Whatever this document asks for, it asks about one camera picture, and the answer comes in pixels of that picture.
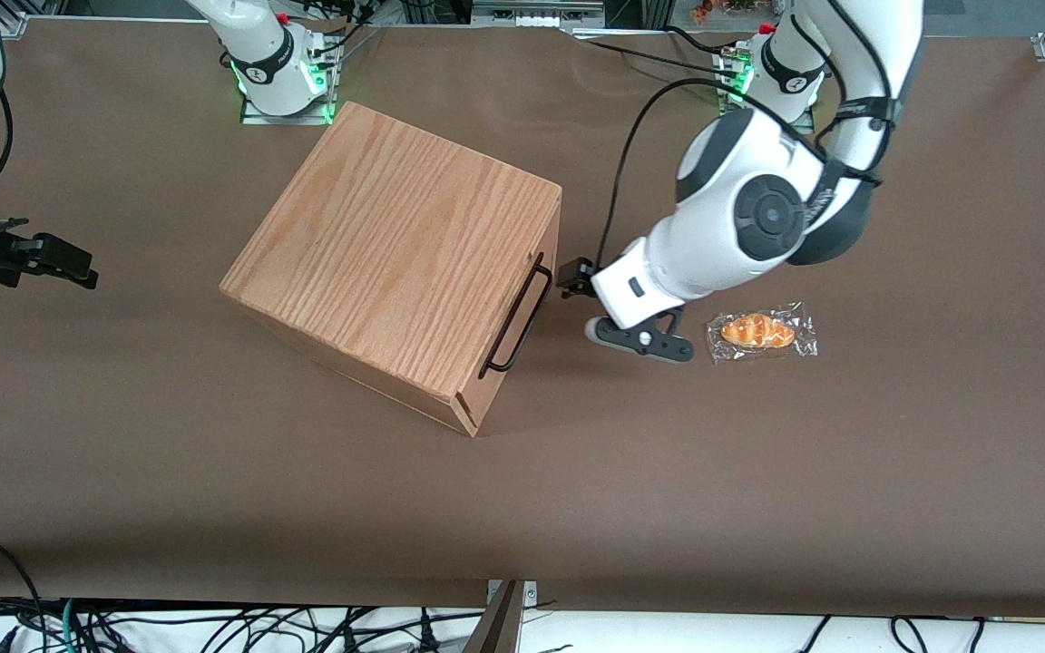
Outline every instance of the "brown table surface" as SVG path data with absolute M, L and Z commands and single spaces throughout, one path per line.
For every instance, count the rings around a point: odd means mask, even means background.
M 689 306 L 702 344 L 719 311 L 804 300 L 820 356 L 672 367 L 593 346 L 599 306 L 551 301 L 475 441 L 216 291 L 320 136 L 237 124 L 218 53 L 203 24 L 32 21 L 7 44 L 0 212 L 100 274 L 0 288 L 0 542 L 43 594 L 478 604 L 522 576 L 563 608 L 1045 615 L 1027 41 L 929 41 L 855 250 Z M 594 251 L 654 75 L 680 75 L 635 69 L 555 30 L 393 29 L 341 97 L 560 183 L 565 260 Z M 712 112 L 687 92 L 652 111 L 613 250 L 672 210 Z

